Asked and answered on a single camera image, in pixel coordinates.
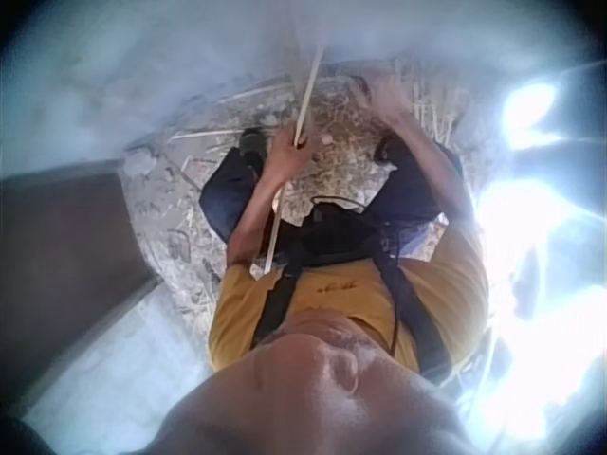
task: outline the person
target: person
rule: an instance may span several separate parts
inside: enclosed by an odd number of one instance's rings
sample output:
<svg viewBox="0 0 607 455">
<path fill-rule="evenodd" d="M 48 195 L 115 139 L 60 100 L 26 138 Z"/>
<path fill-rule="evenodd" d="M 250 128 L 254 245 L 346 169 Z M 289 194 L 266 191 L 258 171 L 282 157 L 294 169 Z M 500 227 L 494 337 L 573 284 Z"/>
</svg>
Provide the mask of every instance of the person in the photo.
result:
<svg viewBox="0 0 607 455">
<path fill-rule="evenodd" d="M 377 157 L 397 169 L 363 213 L 319 204 L 301 227 L 282 223 L 285 268 L 249 272 L 267 248 L 272 201 L 320 149 L 316 137 L 295 147 L 283 127 L 267 155 L 263 135 L 247 131 L 203 189 L 201 208 L 228 243 L 209 339 L 216 373 L 145 453 L 476 453 L 434 385 L 466 362 L 486 324 L 469 195 L 394 78 L 353 91 L 392 130 Z M 399 260 L 439 211 L 449 224 L 432 259 Z M 381 248 L 396 238 L 395 251 Z"/>
</svg>

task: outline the black pants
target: black pants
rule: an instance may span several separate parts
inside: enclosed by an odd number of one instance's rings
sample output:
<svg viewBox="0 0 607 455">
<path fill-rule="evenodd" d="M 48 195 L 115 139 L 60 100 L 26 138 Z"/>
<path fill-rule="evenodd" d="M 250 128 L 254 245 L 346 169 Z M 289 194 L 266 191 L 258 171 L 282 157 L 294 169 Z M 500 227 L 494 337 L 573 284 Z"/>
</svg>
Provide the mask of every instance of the black pants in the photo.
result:
<svg viewBox="0 0 607 455">
<path fill-rule="evenodd" d="M 402 142 L 396 142 L 398 153 L 391 154 L 397 169 L 390 173 L 384 186 L 367 206 L 364 213 L 378 225 L 389 225 L 391 250 L 404 255 L 411 253 L 424 239 L 428 223 L 440 210 L 432 197 L 415 158 Z M 449 150 L 439 145 L 461 173 L 461 164 Z M 234 232 L 255 188 L 255 174 L 246 164 L 240 151 L 232 148 L 213 173 L 200 194 L 199 204 L 215 233 L 227 243 Z M 267 221 L 262 255 L 267 251 L 269 227 Z M 298 227 L 281 221 L 276 244 L 276 257 L 280 258 L 298 238 Z"/>
</svg>

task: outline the harness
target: harness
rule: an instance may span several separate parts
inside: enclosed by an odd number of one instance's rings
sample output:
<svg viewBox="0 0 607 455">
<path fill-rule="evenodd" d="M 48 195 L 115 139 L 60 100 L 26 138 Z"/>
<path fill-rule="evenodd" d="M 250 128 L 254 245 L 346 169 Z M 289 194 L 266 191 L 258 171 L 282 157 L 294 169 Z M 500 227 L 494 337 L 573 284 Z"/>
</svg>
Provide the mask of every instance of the harness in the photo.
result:
<svg viewBox="0 0 607 455">
<path fill-rule="evenodd" d="M 281 278 L 267 293 L 251 349 L 283 323 L 304 267 L 371 258 L 395 308 L 391 355 L 395 355 L 400 322 L 415 341 L 420 374 L 434 384 L 440 384 L 451 373 L 451 358 L 431 315 L 398 267 L 398 255 L 393 259 L 386 245 L 382 245 L 385 239 L 382 228 L 374 225 L 369 215 L 332 203 L 316 204 L 303 220 L 300 240 L 290 248 Z"/>
</svg>

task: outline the yellow shirt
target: yellow shirt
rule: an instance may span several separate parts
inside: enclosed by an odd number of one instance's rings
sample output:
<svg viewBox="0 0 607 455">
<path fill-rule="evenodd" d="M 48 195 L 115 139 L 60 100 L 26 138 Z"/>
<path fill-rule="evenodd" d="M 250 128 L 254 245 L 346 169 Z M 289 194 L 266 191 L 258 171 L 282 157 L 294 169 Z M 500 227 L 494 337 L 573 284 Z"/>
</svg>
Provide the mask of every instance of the yellow shirt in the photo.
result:
<svg viewBox="0 0 607 455">
<path fill-rule="evenodd" d="M 400 267 L 430 312 L 456 371 L 478 345 L 487 319 L 487 275 L 473 223 L 450 223 L 429 262 L 401 259 Z M 216 370 L 248 352 L 267 291 L 281 273 L 277 270 L 256 281 L 244 266 L 226 271 L 209 334 Z M 384 347 L 390 345 L 394 308 L 371 260 L 305 269 L 288 312 L 311 308 L 339 311 L 374 339 L 383 340 Z M 402 325 L 395 360 L 419 371 L 414 340 Z"/>
</svg>

